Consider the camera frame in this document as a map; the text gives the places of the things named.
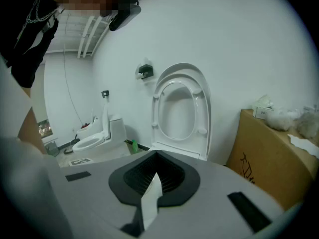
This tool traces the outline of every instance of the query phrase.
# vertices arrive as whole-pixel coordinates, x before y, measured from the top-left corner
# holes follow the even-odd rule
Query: white ceiling
[[[59,26],[54,35],[54,39],[51,41],[51,44],[47,50],[47,53],[52,52],[61,52],[65,51],[78,51],[80,47],[80,41],[83,34],[83,30],[85,28],[86,23],[88,22],[89,16],[80,16],[79,14],[75,14],[74,12],[70,12],[65,10],[59,19]],[[88,41],[89,35],[92,31],[94,23],[97,17],[92,21],[87,35],[85,37],[85,41],[82,47],[82,52],[86,43]],[[110,21],[110,17],[103,18],[99,23],[93,38],[90,42],[88,53],[91,53],[96,46],[99,38],[101,37],[103,31],[108,27],[108,22]]]

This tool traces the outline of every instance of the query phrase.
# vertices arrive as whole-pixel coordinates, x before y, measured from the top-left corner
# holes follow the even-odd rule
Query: cable
[[[74,108],[74,111],[76,113],[76,115],[78,116],[81,124],[83,125],[81,119],[80,119],[80,116],[78,115],[78,112],[76,111],[75,109],[75,106],[74,106],[74,103],[73,103],[73,100],[72,100],[72,97],[71,97],[71,94],[70,94],[70,89],[69,89],[69,85],[68,85],[68,80],[66,79],[66,70],[65,70],[65,54],[63,54],[63,60],[64,60],[64,75],[65,75],[65,82],[66,82],[66,87],[68,88],[68,92],[69,92],[69,96],[70,96],[70,99],[71,99],[71,103],[73,105],[73,108]]]
[[[64,29],[64,35],[66,35],[66,26],[68,25],[68,20],[69,20],[69,16],[70,16],[70,13],[68,14],[68,18],[65,22],[65,29]],[[75,106],[74,106],[74,103],[73,103],[73,100],[72,100],[72,97],[71,97],[71,94],[70,94],[70,89],[69,89],[69,85],[68,85],[68,80],[66,79],[66,69],[65,69],[65,38],[64,38],[64,48],[63,48],[63,62],[64,62],[64,75],[65,75],[65,82],[66,82],[66,87],[68,89],[68,92],[69,92],[69,96],[70,96],[70,99],[71,99],[71,103],[73,105],[73,108],[74,108],[74,111],[76,113],[76,115],[78,116],[81,124],[83,125],[81,119],[80,119],[80,116],[78,115],[78,112],[76,111],[75,109]]]
[[[64,153],[64,154],[71,154],[71,153],[73,153],[73,150],[67,151],[67,149],[65,149],[63,153]]]

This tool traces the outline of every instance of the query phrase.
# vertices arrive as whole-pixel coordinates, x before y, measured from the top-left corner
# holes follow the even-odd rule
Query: white paper
[[[148,229],[158,215],[158,198],[162,195],[160,178],[156,173],[141,199],[144,230]]]
[[[319,158],[319,147],[315,146],[313,143],[311,143],[309,140],[306,139],[300,139],[298,137],[295,137],[291,134],[288,134],[290,137],[290,142],[300,148],[306,150],[310,155],[315,156]]]
[[[274,103],[271,101],[270,97],[267,94],[263,95],[260,99],[253,103],[253,106],[265,108],[272,107],[273,105]]]

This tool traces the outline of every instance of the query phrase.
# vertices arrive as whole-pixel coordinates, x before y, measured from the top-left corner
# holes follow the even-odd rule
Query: white wall
[[[35,73],[35,79],[31,88],[32,109],[36,122],[48,119],[44,100],[44,65],[40,65]]]
[[[151,101],[159,75],[170,65],[194,64],[212,96],[209,160],[224,164],[242,108],[264,94],[277,106],[313,105],[319,96],[318,57],[285,0],[140,0],[142,12],[109,32],[93,59],[96,93],[110,90],[128,138],[151,145]],[[155,78],[134,79],[148,57]]]
[[[95,106],[92,59],[78,59],[76,53],[68,52],[65,53],[65,68],[66,74],[63,53],[45,56],[45,104],[52,132],[58,137],[55,140],[58,146],[73,140],[82,123],[90,123],[91,109]]]

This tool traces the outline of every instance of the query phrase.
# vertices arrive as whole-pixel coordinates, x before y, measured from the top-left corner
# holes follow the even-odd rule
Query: toilet paper holder
[[[138,79],[146,79],[154,75],[153,66],[151,61],[147,58],[144,59],[144,65],[139,64],[135,71],[135,78]]]
[[[110,92],[108,90],[104,90],[101,92],[102,98],[108,97],[110,95]]]

